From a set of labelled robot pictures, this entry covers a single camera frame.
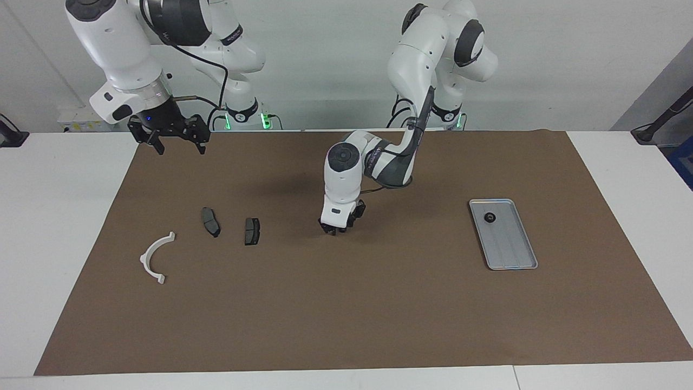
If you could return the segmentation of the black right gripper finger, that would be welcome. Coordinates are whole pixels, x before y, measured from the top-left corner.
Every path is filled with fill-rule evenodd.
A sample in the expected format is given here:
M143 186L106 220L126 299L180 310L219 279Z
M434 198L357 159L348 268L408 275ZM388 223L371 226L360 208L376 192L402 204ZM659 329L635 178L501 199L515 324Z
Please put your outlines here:
M159 140L160 132L158 130L147 128L139 119L129 119L128 129L138 144L151 146L159 155L165 153L165 147Z
M206 144L210 141L211 131L200 114L193 114L186 119L186 140L192 142L200 155L205 155Z

